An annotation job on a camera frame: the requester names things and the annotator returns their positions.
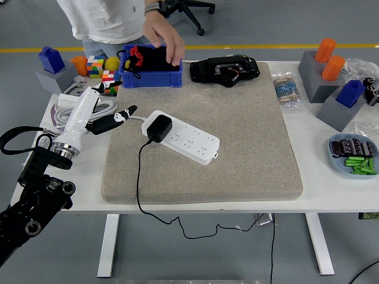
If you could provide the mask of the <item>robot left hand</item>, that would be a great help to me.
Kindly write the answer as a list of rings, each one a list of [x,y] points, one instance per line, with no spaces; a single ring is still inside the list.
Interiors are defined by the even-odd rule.
[[[54,140],[52,150],[55,152],[69,151],[73,155],[78,155],[82,146],[81,137],[88,131],[95,135],[102,134],[119,127],[129,119],[137,110],[137,106],[132,105],[124,111],[89,122],[100,94],[110,87],[119,85],[121,85],[120,81],[112,80],[101,82],[94,87],[88,87],[73,108],[63,133]]]

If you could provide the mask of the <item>person's left hand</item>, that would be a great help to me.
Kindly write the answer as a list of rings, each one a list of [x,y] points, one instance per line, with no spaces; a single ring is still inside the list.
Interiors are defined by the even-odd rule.
[[[163,41],[166,45],[166,61],[173,66],[180,64],[185,55],[185,42],[157,10],[146,13],[143,34],[156,48]]]

